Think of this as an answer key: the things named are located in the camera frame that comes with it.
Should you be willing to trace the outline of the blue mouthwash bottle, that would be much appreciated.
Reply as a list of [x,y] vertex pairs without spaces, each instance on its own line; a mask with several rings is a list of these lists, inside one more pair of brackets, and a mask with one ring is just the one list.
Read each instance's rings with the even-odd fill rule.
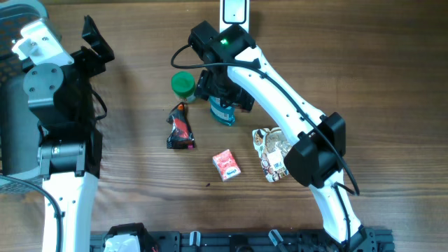
[[220,105],[220,99],[216,97],[210,97],[209,103],[211,105],[210,112],[212,116],[220,123],[232,126],[235,123],[235,108],[228,106],[223,108]]

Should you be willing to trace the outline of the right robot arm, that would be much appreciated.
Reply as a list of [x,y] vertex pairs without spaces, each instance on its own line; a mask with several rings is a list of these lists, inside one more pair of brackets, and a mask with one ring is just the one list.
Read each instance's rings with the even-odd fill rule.
[[188,45],[201,59],[197,96],[217,98],[219,106],[250,111],[259,103],[291,145],[281,163],[290,175],[310,188],[323,217],[323,228],[347,245],[361,227],[344,186],[352,179],[343,156],[346,125],[338,113],[326,115],[306,102],[280,77],[238,24],[217,32],[203,21],[192,28]]

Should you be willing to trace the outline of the red black snack pouch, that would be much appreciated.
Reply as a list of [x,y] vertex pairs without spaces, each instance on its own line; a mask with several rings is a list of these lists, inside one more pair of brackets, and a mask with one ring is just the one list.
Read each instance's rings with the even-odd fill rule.
[[168,149],[193,149],[195,138],[186,118],[186,104],[180,102],[169,113],[167,122],[171,124],[171,133],[167,138]]

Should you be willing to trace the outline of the beige snack bag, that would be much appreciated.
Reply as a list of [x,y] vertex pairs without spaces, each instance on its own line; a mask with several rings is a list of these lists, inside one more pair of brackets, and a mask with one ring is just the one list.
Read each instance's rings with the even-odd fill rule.
[[260,164],[268,182],[276,182],[289,175],[284,158],[292,146],[280,127],[262,128],[252,131],[253,146],[260,158]]

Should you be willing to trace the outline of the red tissue pack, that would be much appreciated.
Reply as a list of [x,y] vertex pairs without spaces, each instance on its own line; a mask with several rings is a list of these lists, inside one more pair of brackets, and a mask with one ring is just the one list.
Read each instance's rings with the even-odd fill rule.
[[213,156],[212,160],[222,181],[227,181],[241,174],[241,169],[229,149]]

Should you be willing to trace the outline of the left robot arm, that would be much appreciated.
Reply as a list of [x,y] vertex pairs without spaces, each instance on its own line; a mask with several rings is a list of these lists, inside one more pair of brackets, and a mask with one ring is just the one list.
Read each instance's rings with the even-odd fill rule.
[[89,15],[82,30],[89,46],[71,54],[44,19],[28,24],[22,35],[34,47],[23,90],[38,119],[38,189],[46,203],[42,249],[89,251],[102,159],[103,136],[96,124],[106,117],[95,113],[94,103],[105,103],[90,79],[105,72],[114,52]]

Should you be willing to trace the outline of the green lid jar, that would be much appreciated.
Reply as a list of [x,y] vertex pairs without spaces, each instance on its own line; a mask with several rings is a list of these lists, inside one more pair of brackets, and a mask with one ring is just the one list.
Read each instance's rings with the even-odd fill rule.
[[191,73],[180,71],[174,74],[171,88],[179,101],[191,103],[195,100],[196,82]]

